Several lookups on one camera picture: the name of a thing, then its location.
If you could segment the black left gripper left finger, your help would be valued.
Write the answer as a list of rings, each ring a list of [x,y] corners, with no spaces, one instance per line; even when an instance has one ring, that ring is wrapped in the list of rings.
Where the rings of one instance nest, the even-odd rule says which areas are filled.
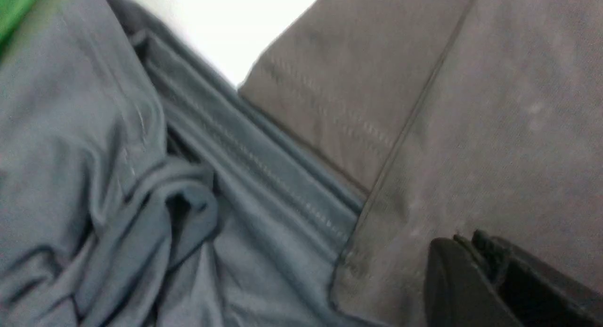
[[[429,244],[424,311],[429,327],[521,327],[491,283],[485,258],[464,237]]]

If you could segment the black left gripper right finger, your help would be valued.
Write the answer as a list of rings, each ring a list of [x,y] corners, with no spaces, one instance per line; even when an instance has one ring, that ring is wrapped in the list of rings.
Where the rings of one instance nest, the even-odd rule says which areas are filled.
[[[522,327],[600,327],[602,295],[523,248],[477,230],[471,243],[503,306]]]

